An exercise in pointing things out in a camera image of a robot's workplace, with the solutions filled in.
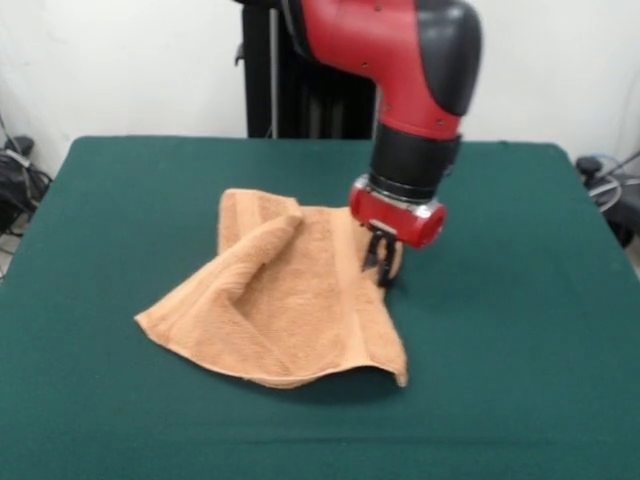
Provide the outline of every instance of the towel fold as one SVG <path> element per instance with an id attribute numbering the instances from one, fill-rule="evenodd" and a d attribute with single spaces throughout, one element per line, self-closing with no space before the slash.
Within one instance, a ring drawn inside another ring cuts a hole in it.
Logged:
<path id="1" fill-rule="evenodd" d="M 404 386 L 406 355 L 384 290 L 375 269 L 361 271 L 370 235 L 348 208 L 227 190 L 218 256 L 136 320 L 196 364 L 268 387 L 364 366 Z"/>

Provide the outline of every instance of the white wall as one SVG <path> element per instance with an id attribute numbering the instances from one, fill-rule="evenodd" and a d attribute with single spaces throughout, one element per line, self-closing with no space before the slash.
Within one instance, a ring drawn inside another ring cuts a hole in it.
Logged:
<path id="1" fill-rule="evenodd" d="M 640 147 L 638 0 L 472 1 L 486 39 L 467 138 L 552 141 L 572 156 Z M 243 136 L 239 11 L 231 0 L 0 0 L 5 120 L 53 171 L 80 135 Z"/>
<path id="2" fill-rule="evenodd" d="M 87 134 L 244 136 L 231 0 L 0 0 L 0 108 L 55 171 Z"/>

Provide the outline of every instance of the black bag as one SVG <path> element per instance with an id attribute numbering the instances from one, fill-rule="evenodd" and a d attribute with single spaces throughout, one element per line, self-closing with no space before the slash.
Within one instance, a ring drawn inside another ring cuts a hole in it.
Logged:
<path id="1" fill-rule="evenodd" d="M 0 150 L 0 235 L 22 215 L 31 218 L 51 178 L 15 152 Z"/>

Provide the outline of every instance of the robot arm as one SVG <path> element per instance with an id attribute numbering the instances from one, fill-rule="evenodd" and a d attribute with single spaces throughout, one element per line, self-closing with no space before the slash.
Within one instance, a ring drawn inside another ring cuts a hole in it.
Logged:
<path id="1" fill-rule="evenodd" d="M 372 79 L 383 98 L 369 173 L 354 184 L 353 216 L 381 238 L 415 248 L 438 236 L 436 200 L 453 164 L 481 56 L 481 27 L 463 0 L 244 0 L 283 11 L 296 49 Z"/>

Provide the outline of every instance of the green table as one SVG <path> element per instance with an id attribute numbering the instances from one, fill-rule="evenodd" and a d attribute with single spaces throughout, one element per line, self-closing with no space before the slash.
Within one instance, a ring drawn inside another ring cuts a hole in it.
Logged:
<path id="1" fill-rule="evenodd" d="M 640 478 L 640 288 L 565 154 L 470 143 L 388 306 L 410 383 L 273 391 L 133 316 L 216 251 L 218 199 L 339 206 L 367 142 L 77 141 L 0 287 L 0 478 Z"/>

